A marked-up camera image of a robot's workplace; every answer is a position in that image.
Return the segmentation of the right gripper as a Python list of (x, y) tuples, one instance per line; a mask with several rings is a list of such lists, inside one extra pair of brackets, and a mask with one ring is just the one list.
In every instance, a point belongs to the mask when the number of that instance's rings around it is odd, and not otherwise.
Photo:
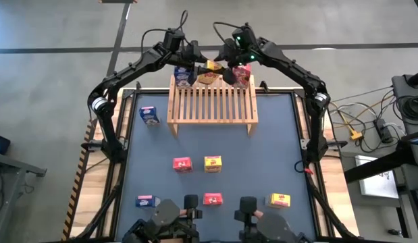
[[(232, 38), (227, 38), (224, 45), (219, 50), (216, 61), (213, 61), (214, 68), (223, 68), (222, 63), (217, 61), (226, 61), (228, 66), (246, 65), (255, 60), (255, 55), (249, 51), (243, 51)], [(232, 68), (227, 67), (223, 70), (222, 78), (229, 85), (235, 85), (236, 76)]]

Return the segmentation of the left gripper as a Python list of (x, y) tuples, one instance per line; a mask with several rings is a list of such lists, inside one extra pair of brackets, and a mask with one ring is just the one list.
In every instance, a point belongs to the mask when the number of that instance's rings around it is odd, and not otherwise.
[[(208, 59), (201, 53), (201, 48), (197, 40), (190, 41), (187, 45), (182, 46), (181, 50), (181, 65), (195, 66), (199, 63), (206, 63)], [(193, 85), (198, 78), (198, 74), (211, 73), (213, 70), (203, 67), (195, 66), (189, 75), (189, 84)]]

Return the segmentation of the yellow Corn Pops cereal box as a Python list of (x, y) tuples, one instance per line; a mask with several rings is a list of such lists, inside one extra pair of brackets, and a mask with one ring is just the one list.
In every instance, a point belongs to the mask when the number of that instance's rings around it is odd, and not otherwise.
[[(211, 61), (211, 60), (208, 60), (203, 67), (209, 68), (213, 71), (222, 69), (222, 68), (214, 68), (213, 67), (213, 61)], [(218, 73), (213, 73), (213, 72), (206, 73), (206, 74), (200, 74), (200, 75), (198, 75), (197, 82), (201, 83), (201, 84), (204, 84), (204, 85), (210, 85), (213, 82), (215, 82), (221, 76), (221, 74), (222, 74), (222, 72), (220, 72), (219, 74)]]
[(222, 170), (221, 156), (204, 157), (204, 170), (206, 173), (217, 173)]
[(291, 197), (288, 194), (271, 193), (265, 197), (264, 204), (273, 208), (290, 207)]

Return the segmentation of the blue Frosted Flakes cereal box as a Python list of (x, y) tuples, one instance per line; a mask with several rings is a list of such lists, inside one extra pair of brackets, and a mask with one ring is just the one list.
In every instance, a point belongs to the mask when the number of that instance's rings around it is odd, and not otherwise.
[(138, 208), (155, 208), (161, 202), (161, 199), (155, 195), (138, 195), (135, 198), (135, 206)]
[(139, 109), (139, 114), (146, 125), (156, 125), (161, 123), (161, 120), (157, 115), (157, 108), (154, 106), (141, 107)]
[(191, 69), (179, 66), (174, 67), (174, 78), (177, 87), (191, 87), (196, 81)]

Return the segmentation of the red Froot Loops cereal box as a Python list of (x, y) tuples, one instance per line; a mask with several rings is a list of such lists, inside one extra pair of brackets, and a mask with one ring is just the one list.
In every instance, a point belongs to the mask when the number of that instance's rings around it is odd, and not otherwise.
[(192, 171), (192, 160), (190, 157), (173, 158), (173, 170), (178, 173)]
[(240, 65), (238, 67), (234, 67), (232, 71), (236, 78), (233, 86), (236, 88), (247, 88), (251, 77), (251, 65)]
[(210, 192), (204, 193), (203, 195), (203, 204), (204, 205), (222, 205), (224, 199), (222, 193), (220, 192)]

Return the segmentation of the wooden slatted shelf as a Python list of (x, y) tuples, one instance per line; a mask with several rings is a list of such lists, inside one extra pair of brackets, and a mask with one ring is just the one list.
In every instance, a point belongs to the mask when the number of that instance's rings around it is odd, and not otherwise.
[(174, 137), (180, 125), (244, 125), (252, 136), (259, 123), (254, 77), (247, 88), (236, 88), (222, 77), (210, 85), (178, 87), (172, 76), (166, 123)]

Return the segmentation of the blue-grey table mat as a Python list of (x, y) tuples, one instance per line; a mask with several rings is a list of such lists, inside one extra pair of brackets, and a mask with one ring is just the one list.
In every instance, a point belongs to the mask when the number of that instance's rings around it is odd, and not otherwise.
[[(252, 136), (241, 125), (182, 125), (174, 137), (165, 122), (146, 125), (140, 116), (132, 123), (130, 150), (116, 238), (121, 240), (139, 219), (151, 212), (135, 206), (138, 195), (152, 194), (182, 206), (184, 196), (222, 193), (220, 206), (201, 205), (197, 221), (202, 241), (238, 240), (241, 222), (234, 219), (240, 198), (254, 196), (266, 210), (265, 197), (288, 194), (290, 207), (278, 210), (295, 233), (315, 237), (315, 226), (305, 177), (301, 171), (301, 146), (291, 96), (257, 97), (259, 123)], [(206, 173), (204, 157), (221, 156), (222, 170)], [(173, 158), (190, 157), (192, 171), (173, 170)]]

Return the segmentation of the black power strip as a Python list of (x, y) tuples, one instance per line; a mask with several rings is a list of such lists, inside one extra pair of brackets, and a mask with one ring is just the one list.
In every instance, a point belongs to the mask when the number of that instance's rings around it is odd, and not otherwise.
[(375, 119), (373, 124), (382, 143), (389, 144), (394, 142), (389, 129), (386, 127), (384, 119)]

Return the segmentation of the grey equipment stand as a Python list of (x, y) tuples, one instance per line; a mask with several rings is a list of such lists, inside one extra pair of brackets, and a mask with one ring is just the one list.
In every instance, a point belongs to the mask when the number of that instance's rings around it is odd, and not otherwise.
[(392, 77), (394, 112), (404, 123), (418, 126), (418, 73)]

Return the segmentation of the yellow black hazard tape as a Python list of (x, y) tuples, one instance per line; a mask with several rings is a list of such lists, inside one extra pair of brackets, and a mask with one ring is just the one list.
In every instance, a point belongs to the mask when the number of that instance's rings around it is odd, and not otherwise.
[(75, 217), (76, 209), (78, 206), (80, 191), (81, 191), (82, 183), (84, 180), (85, 169), (88, 163), (88, 157), (89, 157), (88, 154), (89, 152), (85, 148), (81, 148), (79, 161), (77, 164), (76, 175), (74, 177), (74, 183), (72, 186), (70, 200), (68, 203), (68, 209), (66, 211), (66, 218), (65, 218), (63, 230), (61, 233), (61, 241), (68, 240), (70, 238), (72, 224), (74, 222), (74, 217)]

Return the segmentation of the black stand beam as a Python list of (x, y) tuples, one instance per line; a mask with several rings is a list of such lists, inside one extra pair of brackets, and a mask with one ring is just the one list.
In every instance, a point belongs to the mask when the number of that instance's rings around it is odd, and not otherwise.
[(349, 184), (351, 182), (370, 178), (402, 165), (413, 165), (418, 167), (418, 145), (409, 142), (410, 139), (417, 136), (418, 132), (406, 135), (397, 143), (393, 153), (345, 171), (344, 177), (346, 183)]

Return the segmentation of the white board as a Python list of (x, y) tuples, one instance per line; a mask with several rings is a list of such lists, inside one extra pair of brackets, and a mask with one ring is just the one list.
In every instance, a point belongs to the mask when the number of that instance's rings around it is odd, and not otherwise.
[(398, 191), (393, 171), (385, 171), (370, 178), (359, 180), (363, 196), (398, 199)]

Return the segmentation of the grey metal desk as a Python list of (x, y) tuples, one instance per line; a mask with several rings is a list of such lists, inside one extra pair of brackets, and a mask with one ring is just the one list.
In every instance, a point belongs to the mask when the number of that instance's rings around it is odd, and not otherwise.
[(33, 173), (36, 177), (44, 177), (46, 172), (47, 169), (0, 154), (0, 243), (3, 241), (26, 174)]

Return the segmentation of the dark grey cabinet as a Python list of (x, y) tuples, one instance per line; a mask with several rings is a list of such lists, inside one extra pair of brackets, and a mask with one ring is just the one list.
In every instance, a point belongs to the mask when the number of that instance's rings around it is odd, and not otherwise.
[(400, 195), (408, 198), (418, 233), (418, 167), (402, 165), (400, 170), (403, 181), (397, 185), (397, 190)]

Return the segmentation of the black metal table frame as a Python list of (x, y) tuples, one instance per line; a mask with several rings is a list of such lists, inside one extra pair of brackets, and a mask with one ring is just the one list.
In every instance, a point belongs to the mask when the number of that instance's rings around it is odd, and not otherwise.
[[(298, 138), (306, 138), (309, 133), (309, 117), (305, 110), (304, 101), (300, 98), (298, 90), (291, 88), (256, 88), (259, 95), (290, 95), (296, 119)], [(72, 224), (70, 237), (76, 237), (82, 233), (85, 227), (93, 220), (101, 205), (112, 195), (113, 201), (106, 214), (101, 218), (95, 230), (95, 235), (106, 240), (120, 241), (116, 238), (117, 221), (120, 215), (122, 203), (122, 190), (124, 177), (130, 150), (130, 137), (132, 123), (136, 116), (140, 116), (141, 107), (154, 106), (157, 115), (166, 123), (167, 106), (169, 98), (168, 88), (123, 88), (119, 92), (119, 101), (113, 115), (113, 125), (118, 136), (127, 145), (126, 159), (122, 163), (110, 163), (104, 160), (103, 153), (97, 151), (89, 153), (88, 163), (85, 169), (84, 180), (80, 191), (78, 206)], [(301, 150), (301, 171), (304, 155)], [(307, 181), (307, 175), (303, 173), (309, 193), (309, 204), (315, 226), (315, 237), (312, 240), (329, 240), (338, 237), (338, 232), (329, 222), (328, 216), (322, 211), (318, 202), (311, 194), (311, 185)]]

